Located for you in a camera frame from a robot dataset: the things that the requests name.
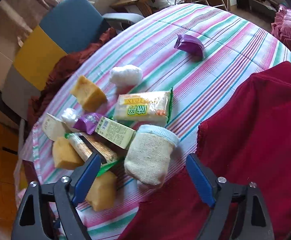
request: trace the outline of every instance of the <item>metal bolt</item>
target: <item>metal bolt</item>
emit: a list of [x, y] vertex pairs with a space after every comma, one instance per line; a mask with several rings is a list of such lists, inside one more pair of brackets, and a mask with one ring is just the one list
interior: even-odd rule
[[63, 183], [67, 183], [68, 181], [69, 181], [69, 177], [68, 176], [63, 176], [61, 178], [61, 182], [63, 182]]
[[227, 179], [226, 179], [225, 177], [219, 177], [219, 178], [218, 178], [218, 181], [219, 181], [220, 183], [226, 183], [226, 182], [227, 182]]
[[30, 186], [31, 186], [31, 187], [35, 187], [37, 184], [38, 184], [38, 183], [37, 183], [36, 181], [31, 181], [31, 182], [30, 182]]
[[257, 184], [255, 182], [250, 182], [249, 183], [249, 186], [250, 187], [253, 187], [253, 188], [256, 188], [257, 187]]

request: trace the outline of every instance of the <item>tan sponge block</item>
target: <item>tan sponge block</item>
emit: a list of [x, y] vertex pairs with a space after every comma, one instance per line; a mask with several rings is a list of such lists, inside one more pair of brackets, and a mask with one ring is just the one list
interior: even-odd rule
[[53, 143], [52, 155], [56, 168], [74, 170], [84, 164], [68, 139], [64, 137], [58, 137]]
[[77, 98], [82, 109], [88, 112], [95, 112], [107, 101], [102, 90], [85, 76], [79, 76], [70, 93]]
[[115, 184], [117, 176], [107, 171], [96, 177], [85, 200], [94, 211], [101, 211], [113, 207], [115, 201]]

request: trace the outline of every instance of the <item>green chinese character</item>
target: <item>green chinese character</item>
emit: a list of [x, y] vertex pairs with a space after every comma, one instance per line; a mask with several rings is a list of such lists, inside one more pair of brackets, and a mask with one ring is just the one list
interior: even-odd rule
[[137, 114], [146, 114], [147, 113], [147, 105], [136, 105], [135, 111]]
[[127, 115], [135, 115], [135, 106], [129, 106]]

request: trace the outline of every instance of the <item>blue chair backrest panel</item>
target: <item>blue chair backrest panel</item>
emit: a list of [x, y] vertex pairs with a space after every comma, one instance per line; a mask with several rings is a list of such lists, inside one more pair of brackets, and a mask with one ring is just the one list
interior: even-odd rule
[[110, 27], [88, 0], [63, 0], [39, 26], [66, 53], [85, 49]]

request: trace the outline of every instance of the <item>tablecloth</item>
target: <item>tablecloth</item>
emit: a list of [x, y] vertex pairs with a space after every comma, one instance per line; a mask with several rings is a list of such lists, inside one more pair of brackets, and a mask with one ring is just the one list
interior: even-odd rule
[[[173, 48], [177, 34], [184, 33], [199, 38], [204, 44], [204, 60]], [[181, 142], [171, 156], [166, 178], [169, 179], [183, 167], [186, 155], [196, 150], [198, 125], [218, 111], [250, 74], [283, 61], [291, 62], [291, 52], [247, 20], [200, 4], [171, 6], [105, 44], [67, 81], [46, 112], [59, 117], [68, 107], [81, 109], [76, 98], [69, 94], [80, 75], [85, 75], [106, 94], [108, 103], [98, 110], [105, 115], [113, 113], [119, 94], [174, 87], [172, 117], [166, 128]], [[109, 71], [127, 64], [143, 70], [142, 83], [131, 90], [117, 90], [108, 81]], [[32, 156], [40, 183], [52, 183], [70, 175], [71, 171], [54, 167], [52, 141], [41, 130], [42, 121], [43, 117], [34, 126], [20, 156], [24, 159]], [[140, 125], [125, 124], [134, 129]], [[77, 207], [92, 239], [117, 239], [136, 214], [139, 202], [152, 192], [138, 190], [136, 181], [124, 174], [122, 165], [114, 167], [114, 173], [118, 175], [118, 183], [112, 209], [94, 212], [86, 202]]]

